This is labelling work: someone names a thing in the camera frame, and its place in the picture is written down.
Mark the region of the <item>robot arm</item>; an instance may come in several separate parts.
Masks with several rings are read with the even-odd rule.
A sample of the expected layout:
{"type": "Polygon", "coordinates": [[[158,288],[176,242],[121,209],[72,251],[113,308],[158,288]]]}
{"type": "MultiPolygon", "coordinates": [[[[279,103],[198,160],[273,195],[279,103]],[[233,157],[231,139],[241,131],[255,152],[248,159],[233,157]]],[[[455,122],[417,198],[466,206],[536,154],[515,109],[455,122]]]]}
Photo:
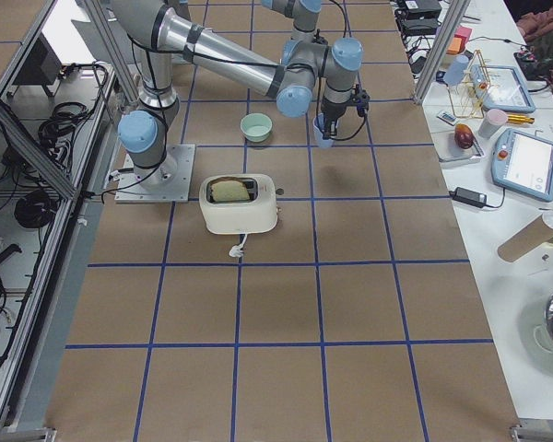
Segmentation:
{"type": "Polygon", "coordinates": [[[369,109],[368,94],[355,83],[363,55],[360,42],[354,38],[341,38],[333,45],[316,42],[318,1],[265,1],[263,5],[293,21],[279,64],[180,17],[162,1],[114,1],[112,12],[146,52],[176,53],[189,64],[274,99],[289,118],[306,114],[317,96],[314,87],[324,83],[318,128],[323,139],[336,140],[337,122],[347,108],[356,108],[360,118],[369,109]]]}
{"type": "Polygon", "coordinates": [[[261,4],[293,21],[292,40],[313,42],[322,10],[320,0],[262,0],[261,4]]]}

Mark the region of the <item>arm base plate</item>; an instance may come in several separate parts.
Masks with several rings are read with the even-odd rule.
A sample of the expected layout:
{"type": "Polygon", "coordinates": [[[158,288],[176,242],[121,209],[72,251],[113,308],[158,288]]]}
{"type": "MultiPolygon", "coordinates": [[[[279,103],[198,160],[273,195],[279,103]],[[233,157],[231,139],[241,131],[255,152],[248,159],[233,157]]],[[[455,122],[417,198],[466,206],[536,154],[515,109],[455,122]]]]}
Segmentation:
{"type": "Polygon", "coordinates": [[[188,201],[194,167],[195,145],[180,144],[167,147],[167,158],[149,178],[138,183],[147,174],[138,169],[122,174],[114,200],[119,204],[185,203],[188,201]]]}

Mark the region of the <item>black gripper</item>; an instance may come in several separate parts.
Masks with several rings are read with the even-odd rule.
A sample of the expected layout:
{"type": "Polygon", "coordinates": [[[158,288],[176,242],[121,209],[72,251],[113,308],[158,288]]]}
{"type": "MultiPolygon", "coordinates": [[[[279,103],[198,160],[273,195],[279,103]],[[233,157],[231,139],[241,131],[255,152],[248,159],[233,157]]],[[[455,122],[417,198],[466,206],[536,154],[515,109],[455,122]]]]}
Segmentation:
{"type": "Polygon", "coordinates": [[[353,98],[344,102],[334,102],[327,97],[323,97],[321,103],[321,112],[323,114],[323,137],[338,137],[339,119],[346,113],[348,107],[354,107],[353,98]]]}

